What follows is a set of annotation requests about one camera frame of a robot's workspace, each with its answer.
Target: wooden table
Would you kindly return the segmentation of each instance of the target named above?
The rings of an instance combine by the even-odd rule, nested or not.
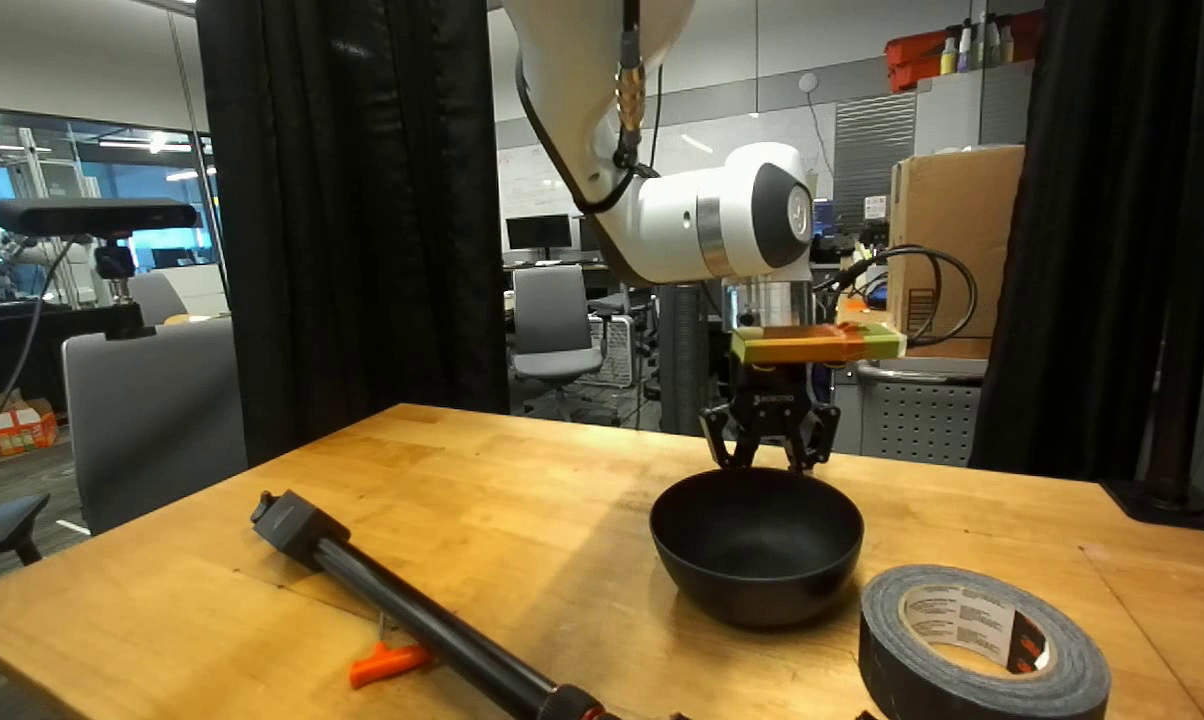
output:
[[[86,715],[496,715],[453,667],[364,692],[375,612],[253,537],[298,488],[468,625],[620,715],[857,715],[857,604],[736,633],[663,576],[649,504],[705,472],[692,435],[401,405],[0,579],[0,659]],[[1033,587],[1114,665],[1107,715],[1204,715],[1204,534],[1094,484],[838,455],[868,542],[857,579],[956,564]]]

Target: lab room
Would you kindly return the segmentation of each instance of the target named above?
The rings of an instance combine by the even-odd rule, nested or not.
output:
[[[0,0],[0,715],[1204,715],[1204,0]]]

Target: roll of tape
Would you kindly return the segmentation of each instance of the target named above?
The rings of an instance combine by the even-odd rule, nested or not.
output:
[[[1090,720],[1107,713],[1114,692],[1104,651],[1066,612],[994,576],[929,564],[863,587],[862,673],[894,720]]]

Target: black tool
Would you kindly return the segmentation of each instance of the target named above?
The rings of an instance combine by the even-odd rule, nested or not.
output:
[[[382,604],[409,637],[473,680],[507,715],[526,720],[608,720],[605,703],[584,688],[551,683],[473,625],[446,612],[438,601],[354,550],[354,534],[318,504],[283,491],[266,491],[253,528],[283,556],[336,576],[364,601]]]

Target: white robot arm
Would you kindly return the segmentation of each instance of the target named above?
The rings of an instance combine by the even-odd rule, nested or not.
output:
[[[787,144],[736,147],[725,169],[642,169],[644,77],[692,0],[504,0],[520,38],[520,106],[579,213],[642,285],[805,282],[812,191]]]

